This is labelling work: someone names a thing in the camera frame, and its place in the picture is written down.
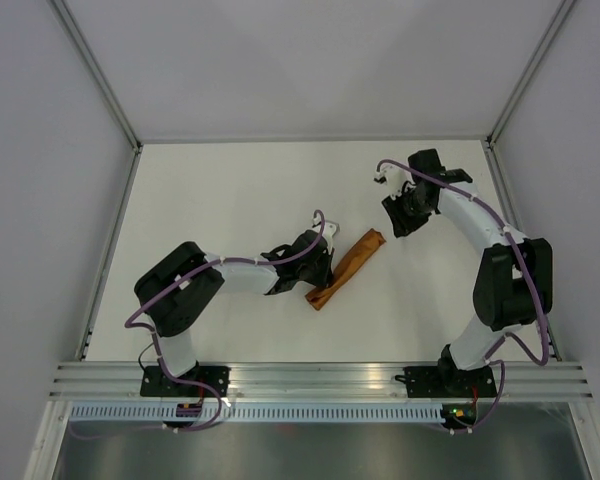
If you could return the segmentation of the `orange cloth napkin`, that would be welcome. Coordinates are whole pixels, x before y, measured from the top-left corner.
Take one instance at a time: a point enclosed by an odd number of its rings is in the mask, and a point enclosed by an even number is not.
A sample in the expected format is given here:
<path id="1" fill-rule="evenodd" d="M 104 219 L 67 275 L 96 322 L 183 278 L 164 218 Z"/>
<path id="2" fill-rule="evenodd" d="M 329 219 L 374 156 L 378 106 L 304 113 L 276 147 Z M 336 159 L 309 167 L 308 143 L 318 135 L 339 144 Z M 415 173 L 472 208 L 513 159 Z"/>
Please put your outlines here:
<path id="1" fill-rule="evenodd" d="M 327 287 L 316 287 L 305 295 L 309 305 L 320 311 L 386 243 L 383 234 L 369 229 L 342 257 L 336 266 L 333 279 Z"/>

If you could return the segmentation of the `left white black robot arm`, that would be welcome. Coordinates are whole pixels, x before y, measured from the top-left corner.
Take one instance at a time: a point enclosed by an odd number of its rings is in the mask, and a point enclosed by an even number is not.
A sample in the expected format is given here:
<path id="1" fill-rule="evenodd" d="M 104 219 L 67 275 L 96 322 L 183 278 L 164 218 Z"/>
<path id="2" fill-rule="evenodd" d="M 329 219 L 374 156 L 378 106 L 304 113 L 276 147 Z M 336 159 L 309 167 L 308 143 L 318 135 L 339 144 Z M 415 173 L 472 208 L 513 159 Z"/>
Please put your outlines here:
<path id="1" fill-rule="evenodd" d="M 198 384 L 197 355 L 189 329 L 214 297 L 230 293 L 278 295 L 299 282 L 326 287 L 333 278 L 333 239 L 328 221 L 254 258 L 229 260 L 184 242 L 145 273 L 134 293 L 157 335 L 157 355 L 166 365 L 164 385 L 186 396 Z"/>

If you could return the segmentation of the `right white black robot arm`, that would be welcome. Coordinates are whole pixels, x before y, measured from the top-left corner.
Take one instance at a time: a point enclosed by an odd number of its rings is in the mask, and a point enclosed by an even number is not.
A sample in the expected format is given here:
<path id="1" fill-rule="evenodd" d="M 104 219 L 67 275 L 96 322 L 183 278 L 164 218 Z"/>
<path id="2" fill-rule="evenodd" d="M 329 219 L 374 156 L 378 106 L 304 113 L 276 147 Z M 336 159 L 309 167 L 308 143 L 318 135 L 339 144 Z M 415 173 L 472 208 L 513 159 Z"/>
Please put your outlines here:
<path id="1" fill-rule="evenodd" d="M 407 237 L 441 215 L 480 256 L 473 317 L 435 366 L 407 367 L 398 376 L 409 397 L 496 397 L 492 357 L 508 339 L 534 364 L 546 365 L 547 315 L 553 306 L 550 243 L 507 223 L 481 197 L 472 177 L 462 168 L 443 166 L 435 149 L 419 150 L 404 163 L 381 160 L 374 180 L 389 190 L 382 206 L 395 237 Z"/>

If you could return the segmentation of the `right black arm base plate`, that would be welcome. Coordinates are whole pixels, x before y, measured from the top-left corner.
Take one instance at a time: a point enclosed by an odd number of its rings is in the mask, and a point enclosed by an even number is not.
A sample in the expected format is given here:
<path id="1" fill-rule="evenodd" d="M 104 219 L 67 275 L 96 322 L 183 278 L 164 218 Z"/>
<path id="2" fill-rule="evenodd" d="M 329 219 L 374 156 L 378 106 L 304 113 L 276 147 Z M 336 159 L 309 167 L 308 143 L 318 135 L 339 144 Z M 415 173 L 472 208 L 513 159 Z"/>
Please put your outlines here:
<path id="1" fill-rule="evenodd" d="M 404 367 L 393 379 L 401 383 L 410 399 L 416 398 L 495 398 L 497 395 L 493 370 L 483 367 L 471 371 L 444 373 L 436 366 Z"/>

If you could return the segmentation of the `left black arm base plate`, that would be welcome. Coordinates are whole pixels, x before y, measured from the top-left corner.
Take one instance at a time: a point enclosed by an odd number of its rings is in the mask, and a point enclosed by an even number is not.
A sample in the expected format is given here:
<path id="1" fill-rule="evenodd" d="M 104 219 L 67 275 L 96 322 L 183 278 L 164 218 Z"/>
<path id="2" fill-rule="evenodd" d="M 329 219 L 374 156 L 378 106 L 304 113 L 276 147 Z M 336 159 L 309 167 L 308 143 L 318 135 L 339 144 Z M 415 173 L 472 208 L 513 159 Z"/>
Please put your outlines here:
<path id="1" fill-rule="evenodd" d="M 211 398 L 211 390 L 220 397 L 227 395 L 230 384 L 230 368 L 223 365 L 202 365 L 194 367 L 178 381 L 167 377 L 160 366 L 144 369 L 140 386 L 140 396 L 148 398 Z"/>

